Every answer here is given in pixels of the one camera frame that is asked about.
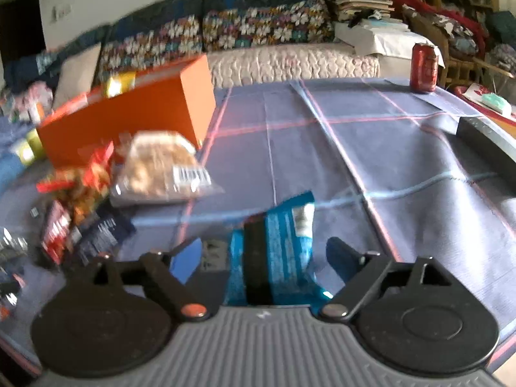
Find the red soda can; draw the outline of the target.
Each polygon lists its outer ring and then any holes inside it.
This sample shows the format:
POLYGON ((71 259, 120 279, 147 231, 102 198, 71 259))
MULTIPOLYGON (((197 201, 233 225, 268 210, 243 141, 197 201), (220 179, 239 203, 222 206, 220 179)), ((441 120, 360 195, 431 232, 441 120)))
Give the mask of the red soda can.
POLYGON ((436 89, 438 56, 432 45, 415 44, 412 50, 409 86, 417 93, 432 93, 436 89))

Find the blue snack packet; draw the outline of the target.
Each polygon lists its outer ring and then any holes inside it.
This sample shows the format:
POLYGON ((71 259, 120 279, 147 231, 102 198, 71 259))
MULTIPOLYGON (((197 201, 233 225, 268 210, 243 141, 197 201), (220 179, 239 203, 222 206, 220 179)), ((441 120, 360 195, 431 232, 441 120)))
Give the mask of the blue snack packet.
POLYGON ((305 191, 233 231, 226 305, 308 306, 317 311, 332 298, 313 270, 314 214, 315 198, 305 191))

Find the dark navy snack packet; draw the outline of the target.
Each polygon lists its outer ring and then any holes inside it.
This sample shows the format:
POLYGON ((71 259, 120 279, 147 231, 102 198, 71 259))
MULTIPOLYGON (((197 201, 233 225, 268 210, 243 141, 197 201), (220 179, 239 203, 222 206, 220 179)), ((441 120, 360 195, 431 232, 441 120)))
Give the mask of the dark navy snack packet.
POLYGON ((98 256, 114 257, 135 233, 131 220, 120 212, 100 212, 71 232, 73 261, 86 266, 98 256))

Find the orange red candy packet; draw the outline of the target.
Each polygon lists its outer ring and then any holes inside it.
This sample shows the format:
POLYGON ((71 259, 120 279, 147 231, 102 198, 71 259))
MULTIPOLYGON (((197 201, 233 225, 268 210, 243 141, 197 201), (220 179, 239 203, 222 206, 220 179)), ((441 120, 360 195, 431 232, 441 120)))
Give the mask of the orange red candy packet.
POLYGON ((108 196, 114 143, 95 149, 84 167, 53 170, 36 184, 39 193, 53 193, 74 224, 84 221, 108 196))

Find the beige cushion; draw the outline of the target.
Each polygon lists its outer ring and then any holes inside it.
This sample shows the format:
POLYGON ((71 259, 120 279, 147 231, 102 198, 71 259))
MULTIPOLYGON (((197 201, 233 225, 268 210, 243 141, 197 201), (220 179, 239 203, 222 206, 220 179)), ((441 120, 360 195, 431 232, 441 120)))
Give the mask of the beige cushion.
POLYGON ((91 90, 101 50, 102 44, 99 43, 62 64, 59 83, 53 95, 53 109, 91 90))

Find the orange cardboard box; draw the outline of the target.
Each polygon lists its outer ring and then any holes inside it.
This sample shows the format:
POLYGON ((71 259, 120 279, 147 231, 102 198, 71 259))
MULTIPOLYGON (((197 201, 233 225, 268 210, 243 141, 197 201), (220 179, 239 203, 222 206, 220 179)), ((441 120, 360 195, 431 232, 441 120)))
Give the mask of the orange cardboard box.
POLYGON ((135 86, 112 98, 99 86, 46 117, 38 136, 56 168, 86 164, 92 152, 139 131, 177 131, 196 149, 205 140, 216 101, 205 54, 135 75, 135 86))

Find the floral pillow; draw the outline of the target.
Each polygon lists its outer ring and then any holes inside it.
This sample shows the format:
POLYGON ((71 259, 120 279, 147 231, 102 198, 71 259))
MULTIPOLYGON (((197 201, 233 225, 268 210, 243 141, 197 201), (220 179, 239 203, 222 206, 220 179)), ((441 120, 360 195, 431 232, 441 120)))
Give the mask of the floral pillow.
POLYGON ((210 11, 203 18, 205 51, 331 42, 331 15, 323 0, 292 5, 210 11))
POLYGON ((105 44, 96 80, 103 83, 116 74, 145 71, 202 52, 199 20, 193 15, 182 17, 155 30, 105 44))

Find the left floral pillow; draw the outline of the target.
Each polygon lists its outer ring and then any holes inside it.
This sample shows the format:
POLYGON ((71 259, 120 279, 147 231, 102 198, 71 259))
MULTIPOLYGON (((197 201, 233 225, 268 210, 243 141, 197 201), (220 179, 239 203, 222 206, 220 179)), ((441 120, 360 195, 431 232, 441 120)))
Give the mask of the left floral pillow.
POLYGON ((193 15, 182 17, 155 30, 105 44, 96 80, 103 83, 116 74, 145 71, 202 52, 199 20, 193 15))

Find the wall switch plate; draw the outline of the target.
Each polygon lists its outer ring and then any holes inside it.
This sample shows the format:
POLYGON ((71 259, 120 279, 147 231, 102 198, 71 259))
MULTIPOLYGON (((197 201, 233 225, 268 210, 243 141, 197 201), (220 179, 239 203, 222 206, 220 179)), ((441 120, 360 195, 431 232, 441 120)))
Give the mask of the wall switch plate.
POLYGON ((52 21, 58 22, 72 12, 70 4, 54 5, 52 8, 52 21))

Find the yellow snack bag in box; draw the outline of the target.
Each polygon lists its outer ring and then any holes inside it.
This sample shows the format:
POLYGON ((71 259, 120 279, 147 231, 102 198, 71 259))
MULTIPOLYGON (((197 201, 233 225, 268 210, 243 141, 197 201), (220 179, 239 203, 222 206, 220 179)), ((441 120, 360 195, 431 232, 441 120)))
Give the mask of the yellow snack bag in box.
POLYGON ((106 98, 113 98, 125 94, 135 87, 135 81, 136 72, 112 75, 103 85, 103 94, 106 98))

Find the plaid grey tablecloth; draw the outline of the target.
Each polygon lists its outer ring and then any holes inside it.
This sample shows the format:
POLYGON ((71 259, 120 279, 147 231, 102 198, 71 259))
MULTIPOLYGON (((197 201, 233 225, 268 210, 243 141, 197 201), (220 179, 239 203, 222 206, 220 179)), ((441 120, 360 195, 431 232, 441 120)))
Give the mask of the plaid grey tablecloth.
POLYGON ((475 111, 400 80, 310 80, 219 89, 199 157, 222 191, 185 205, 129 213, 135 235, 121 260, 164 251, 220 224, 237 224, 305 191, 316 200, 317 276, 327 239, 410 262, 431 256, 495 315, 496 370, 515 352, 515 194, 457 138, 475 111))

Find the red black snack packet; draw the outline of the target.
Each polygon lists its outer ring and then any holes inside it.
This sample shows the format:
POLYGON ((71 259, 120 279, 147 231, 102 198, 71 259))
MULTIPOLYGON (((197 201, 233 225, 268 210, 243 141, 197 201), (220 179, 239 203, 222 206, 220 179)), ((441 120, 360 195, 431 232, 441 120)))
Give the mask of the red black snack packet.
POLYGON ((68 209, 59 200, 53 200, 45 213, 40 245, 47 258, 57 266, 61 265, 65 256, 71 223, 68 209))

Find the yellow-green mug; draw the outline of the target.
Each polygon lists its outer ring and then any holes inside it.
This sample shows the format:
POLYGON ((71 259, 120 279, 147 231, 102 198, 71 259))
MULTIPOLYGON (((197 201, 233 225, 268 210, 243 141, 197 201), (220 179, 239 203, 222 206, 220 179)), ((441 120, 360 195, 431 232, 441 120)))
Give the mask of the yellow-green mug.
POLYGON ((17 140, 10 148, 23 166, 30 166, 35 161, 45 159, 45 150, 36 128, 28 132, 25 137, 17 140))

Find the quilted pink sofa cover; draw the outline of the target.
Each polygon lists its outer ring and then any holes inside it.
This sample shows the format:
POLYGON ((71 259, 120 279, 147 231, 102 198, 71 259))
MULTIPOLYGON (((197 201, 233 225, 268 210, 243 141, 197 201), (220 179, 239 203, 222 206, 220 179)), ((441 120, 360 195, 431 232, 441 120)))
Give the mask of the quilted pink sofa cover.
POLYGON ((273 45, 207 54, 217 88, 290 80, 377 78, 375 55, 360 56, 345 43, 273 45))

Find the black remote box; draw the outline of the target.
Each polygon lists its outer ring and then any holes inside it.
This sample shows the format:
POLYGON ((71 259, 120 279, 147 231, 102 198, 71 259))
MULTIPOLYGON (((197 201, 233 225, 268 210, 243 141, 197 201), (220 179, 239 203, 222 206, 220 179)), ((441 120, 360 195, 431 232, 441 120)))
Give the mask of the black remote box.
POLYGON ((457 137, 463 140, 515 192, 515 139, 491 120, 461 117, 457 137))

